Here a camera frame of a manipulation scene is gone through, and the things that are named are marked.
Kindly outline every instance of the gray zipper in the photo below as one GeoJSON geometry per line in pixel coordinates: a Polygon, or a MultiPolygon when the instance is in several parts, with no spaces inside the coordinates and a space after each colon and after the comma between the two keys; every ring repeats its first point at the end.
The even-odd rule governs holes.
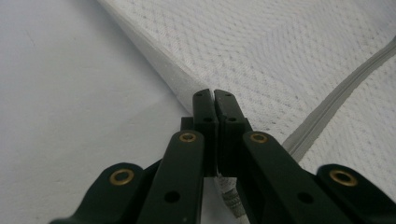
{"type": "Polygon", "coordinates": [[[375,69],[395,54],[396,37],[342,81],[285,140],[283,147],[289,154],[300,161],[349,95],[375,69]]]}

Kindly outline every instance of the brass screw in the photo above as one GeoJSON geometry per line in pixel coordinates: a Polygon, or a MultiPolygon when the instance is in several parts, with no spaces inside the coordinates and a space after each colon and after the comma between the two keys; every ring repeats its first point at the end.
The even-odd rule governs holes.
{"type": "Polygon", "coordinates": [[[355,176],[342,170],[331,170],[330,177],[333,181],[347,187],[355,187],[358,185],[358,180],[355,176]]]}
{"type": "Polygon", "coordinates": [[[115,171],[111,176],[110,176],[110,183],[115,186],[122,186],[126,185],[129,182],[134,179],[134,172],[130,169],[119,169],[118,171],[115,171]],[[121,180],[117,179],[117,175],[120,174],[127,174],[127,176],[121,180]]]}
{"type": "Polygon", "coordinates": [[[250,136],[250,140],[257,143],[265,143],[268,141],[268,137],[262,133],[253,133],[250,136]]]}
{"type": "Polygon", "coordinates": [[[197,139],[197,136],[193,133],[183,133],[178,139],[182,142],[193,142],[197,139]]]}

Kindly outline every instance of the gray trim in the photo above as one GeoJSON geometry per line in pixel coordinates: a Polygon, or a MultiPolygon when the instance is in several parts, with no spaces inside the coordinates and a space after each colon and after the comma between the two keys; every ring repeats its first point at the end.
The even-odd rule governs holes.
{"type": "Polygon", "coordinates": [[[349,95],[379,66],[396,54],[396,37],[342,81],[285,140],[283,147],[297,161],[312,147],[349,95]]]}

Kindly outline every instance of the round hole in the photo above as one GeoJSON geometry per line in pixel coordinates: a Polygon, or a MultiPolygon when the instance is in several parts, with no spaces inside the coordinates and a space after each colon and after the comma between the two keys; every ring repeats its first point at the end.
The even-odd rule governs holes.
{"type": "Polygon", "coordinates": [[[195,134],[193,133],[183,133],[180,135],[180,137],[178,138],[180,141],[182,142],[193,142],[195,141],[197,137],[195,136],[195,134]]]}
{"type": "Polygon", "coordinates": [[[170,191],[164,197],[167,203],[177,203],[180,200],[180,194],[177,191],[170,191]]]}
{"type": "Polygon", "coordinates": [[[115,186],[126,185],[134,179],[134,172],[129,169],[119,169],[110,176],[110,183],[115,186]]]}
{"type": "Polygon", "coordinates": [[[303,203],[313,203],[314,202],[314,198],[305,192],[301,192],[297,194],[298,199],[303,202],[303,203]]]}
{"type": "Polygon", "coordinates": [[[346,171],[331,170],[330,177],[333,181],[347,187],[354,187],[358,185],[358,180],[356,179],[356,177],[346,171]]]}
{"type": "Polygon", "coordinates": [[[253,133],[250,136],[250,140],[257,143],[265,143],[268,140],[268,138],[262,133],[253,133]]]}

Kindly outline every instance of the quilted fabric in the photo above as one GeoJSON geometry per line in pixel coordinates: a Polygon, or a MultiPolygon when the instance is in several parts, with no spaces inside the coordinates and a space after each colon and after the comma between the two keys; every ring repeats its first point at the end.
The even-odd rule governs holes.
{"type": "MultiPolygon", "coordinates": [[[[206,88],[231,91],[253,128],[270,133],[281,143],[340,82],[396,35],[395,1],[100,2],[189,111],[196,91],[206,88]]],[[[384,65],[387,68],[381,71],[392,71],[390,66],[387,63],[384,65]]],[[[357,103],[362,94],[367,100],[377,97],[372,89],[359,92],[362,93],[354,93],[354,103],[347,103],[349,107],[358,105],[337,113],[336,121],[303,158],[304,167],[315,172],[323,162],[353,161],[354,168],[364,175],[379,171],[378,163],[386,163],[383,167],[395,170],[390,160],[382,161],[394,155],[390,150],[394,146],[391,139],[396,134],[394,128],[388,128],[389,133],[380,138],[370,139],[370,143],[359,138],[343,145],[332,141],[335,134],[340,134],[336,125],[348,125],[344,122],[350,120],[346,113],[353,117],[355,111],[369,104],[357,103]],[[381,153],[372,153],[373,146],[381,148],[381,153]],[[346,147],[349,151],[331,150],[335,147],[346,147]],[[360,157],[371,162],[358,160],[360,157]]],[[[390,97],[390,92],[383,94],[390,97]]],[[[386,105],[389,101],[376,102],[381,106],[370,108],[382,111],[391,106],[386,105]]],[[[381,117],[381,121],[396,118],[394,110],[386,111],[387,117],[381,117]]],[[[345,132],[362,134],[364,129],[353,130],[380,117],[372,115],[361,115],[353,124],[350,121],[345,132]]],[[[381,129],[380,125],[371,127],[381,129]]],[[[396,178],[394,173],[389,175],[375,178],[375,183],[396,200],[396,189],[392,187],[396,178]]]]}

